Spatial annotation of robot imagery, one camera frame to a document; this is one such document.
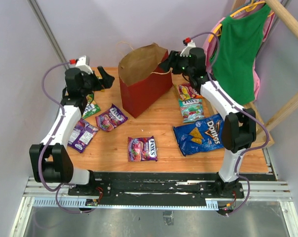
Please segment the orange Fox's fruits packet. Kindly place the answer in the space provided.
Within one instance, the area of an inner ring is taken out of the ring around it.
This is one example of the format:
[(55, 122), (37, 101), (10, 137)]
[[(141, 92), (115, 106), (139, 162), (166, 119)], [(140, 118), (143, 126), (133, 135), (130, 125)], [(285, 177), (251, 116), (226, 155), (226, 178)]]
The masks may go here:
[(177, 90), (178, 96), (182, 101), (203, 98), (203, 96), (198, 94), (197, 91), (193, 89), (189, 83), (175, 85), (175, 89)]

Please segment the green Fox's packet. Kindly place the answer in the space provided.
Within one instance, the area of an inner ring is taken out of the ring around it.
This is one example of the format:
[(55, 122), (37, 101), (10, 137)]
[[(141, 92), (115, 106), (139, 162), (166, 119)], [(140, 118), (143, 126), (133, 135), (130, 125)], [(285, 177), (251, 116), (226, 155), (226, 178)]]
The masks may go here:
[(101, 111), (101, 109), (97, 104), (95, 104), (95, 105), (90, 104), (85, 108), (84, 113), (82, 115), (82, 119), (86, 119), (92, 115), (95, 115), (96, 113), (98, 113), (100, 111)]
[(88, 94), (87, 97), (86, 97), (87, 98), (87, 103), (91, 104), (94, 101), (94, 97), (95, 97), (94, 93)]

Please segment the red brown paper bag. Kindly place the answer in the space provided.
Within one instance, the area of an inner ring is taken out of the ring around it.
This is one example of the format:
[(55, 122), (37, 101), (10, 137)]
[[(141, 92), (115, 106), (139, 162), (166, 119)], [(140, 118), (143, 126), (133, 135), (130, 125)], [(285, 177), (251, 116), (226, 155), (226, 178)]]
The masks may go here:
[(168, 50), (152, 43), (132, 50), (118, 64), (123, 109), (139, 117), (173, 86), (169, 71), (159, 64), (167, 59)]

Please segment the pink shirt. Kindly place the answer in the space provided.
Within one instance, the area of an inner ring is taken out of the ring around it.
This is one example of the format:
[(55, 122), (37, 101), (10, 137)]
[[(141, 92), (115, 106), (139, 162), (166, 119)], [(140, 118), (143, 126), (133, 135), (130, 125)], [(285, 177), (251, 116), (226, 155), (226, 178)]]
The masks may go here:
[[(256, 10), (251, 11), (251, 12), (246, 12), (243, 11), (241, 13), (238, 13), (236, 16), (233, 16), (233, 19), (243, 19), (247, 16), (250, 16), (252, 14), (254, 14), (256, 12)], [(273, 20), (275, 18), (275, 14), (272, 13), (271, 15), (269, 15), (264, 23), (263, 26), (263, 40), (262, 42), (265, 42), (265, 40), (267, 39), (267, 36), (270, 32)], [(216, 27), (219, 26), (219, 24), (224, 20), (225, 18), (223, 17), (217, 24), (216, 26), (212, 29), (216, 31), (217, 36), (220, 38), (220, 33), (221, 33), (221, 29), (216, 30)], [(205, 40), (202, 48), (204, 49), (205, 55), (206, 55), (206, 68), (207, 70), (210, 69), (212, 71), (212, 67), (210, 66), (210, 59), (214, 56), (216, 50), (217, 50), (217, 41), (216, 39), (211, 39), (211, 41), (209, 41), (210, 36), (207, 37), (207, 39)], [(259, 93), (259, 89), (260, 89), (260, 78), (257, 74), (257, 72), (255, 71), (255, 66), (256, 66), (256, 61), (254, 61), (253, 63), (253, 80), (254, 80), (254, 101), (257, 99), (258, 93)]]

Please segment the red snack packet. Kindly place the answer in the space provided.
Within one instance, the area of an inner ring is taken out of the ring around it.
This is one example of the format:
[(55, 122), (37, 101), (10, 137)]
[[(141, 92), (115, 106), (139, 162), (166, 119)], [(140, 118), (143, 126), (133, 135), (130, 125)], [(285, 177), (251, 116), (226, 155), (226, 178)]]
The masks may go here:
[(112, 104), (105, 112), (96, 116), (97, 126), (105, 132), (114, 130), (127, 120), (128, 117), (114, 104)]

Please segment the teal candy packet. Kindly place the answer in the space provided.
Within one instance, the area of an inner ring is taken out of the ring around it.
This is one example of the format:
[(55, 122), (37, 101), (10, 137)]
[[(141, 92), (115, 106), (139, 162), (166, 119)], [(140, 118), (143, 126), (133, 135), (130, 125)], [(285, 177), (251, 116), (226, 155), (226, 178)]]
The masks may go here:
[(179, 99), (178, 102), (184, 123), (195, 122), (205, 118), (202, 99)]

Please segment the green tank top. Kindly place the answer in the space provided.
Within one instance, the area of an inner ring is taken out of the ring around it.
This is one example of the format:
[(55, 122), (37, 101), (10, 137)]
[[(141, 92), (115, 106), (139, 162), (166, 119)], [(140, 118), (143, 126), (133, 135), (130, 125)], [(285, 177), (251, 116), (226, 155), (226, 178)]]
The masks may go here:
[(212, 71), (222, 89), (238, 104), (254, 100), (253, 63), (263, 40), (263, 26), (271, 8), (262, 4), (254, 14), (223, 26), (220, 49), (211, 58)]

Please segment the blue Doritos chips packet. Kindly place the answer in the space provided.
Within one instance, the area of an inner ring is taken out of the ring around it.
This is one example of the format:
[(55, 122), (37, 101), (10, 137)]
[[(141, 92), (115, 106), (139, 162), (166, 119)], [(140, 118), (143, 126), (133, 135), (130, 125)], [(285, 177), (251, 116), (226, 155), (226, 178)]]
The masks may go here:
[(173, 132), (183, 156), (209, 152), (224, 147), (222, 131), (224, 120), (220, 114), (173, 127)]

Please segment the yellow clothes hanger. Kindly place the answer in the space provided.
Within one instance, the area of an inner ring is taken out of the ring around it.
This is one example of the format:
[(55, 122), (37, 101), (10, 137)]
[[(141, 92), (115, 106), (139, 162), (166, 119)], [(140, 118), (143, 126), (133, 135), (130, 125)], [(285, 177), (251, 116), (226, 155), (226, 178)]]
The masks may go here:
[(265, 5), (266, 2), (264, 0), (259, 0), (259, 1), (254, 1), (252, 0), (249, 4), (247, 4), (244, 7), (241, 7), (240, 9), (234, 11), (232, 14), (230, 14), (228, 17), (226, 17), (222, 22), (220, 22), (213, 30), (213, 33), (215, 35), (210, 35), (208, 38), (208, 42), (210, 43), (215, 36), (220, 36), (223, 30), (223, 26), (226, 25), (227, 23), (234, 23), (237, 19), (235, 16), (239, 16), (240, 13), (244, 12), (251, 12), (257, 8), (258, 5), (263, 4)]

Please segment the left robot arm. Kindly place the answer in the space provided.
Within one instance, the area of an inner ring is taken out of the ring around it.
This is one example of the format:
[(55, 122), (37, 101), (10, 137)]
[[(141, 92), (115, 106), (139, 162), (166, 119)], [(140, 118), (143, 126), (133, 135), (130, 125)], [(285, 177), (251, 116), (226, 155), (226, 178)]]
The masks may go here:
[[(114, 77), (103, 67), (98, 66), (97, 69), (100, 77), (78, 67), (65, 71), (66, 87), (63, 89), (62, 100), (57, 101), (49, 96), (59, 107), (58, 116), (47, 136), (29, 149), (35, 180), (51, 192), (57, 191), (62, 185), (72, 185), (79, 193), (88, 196), (97, 190), (93, 171), (74, 167), (67, 153), (72, 131), (87, 106), (87, 96), (111, 88), (114, 82)], [(49, 183), (59, 185), (53, 189), (48, 186)]]

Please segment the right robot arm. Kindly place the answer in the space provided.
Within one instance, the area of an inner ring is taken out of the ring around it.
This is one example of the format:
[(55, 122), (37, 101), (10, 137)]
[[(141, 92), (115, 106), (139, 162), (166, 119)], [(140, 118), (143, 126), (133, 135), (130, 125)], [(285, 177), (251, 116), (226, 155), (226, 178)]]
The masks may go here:
[(224, 92), (215, 77), (206, 70), (205, 60), (204, 50), (193, 47), (185, 56), (179, 51), (171, 51), (159, 66), (164, 72), (187, 76), (190, 85), (216, 108), (223, 119), (220, 136), (224, 146), (223, 164), (211, 190), (226, 198), (242, 187), (239, 169), (246, 150), (256, 140), (256, 113), (253, 109), (245, 109)]

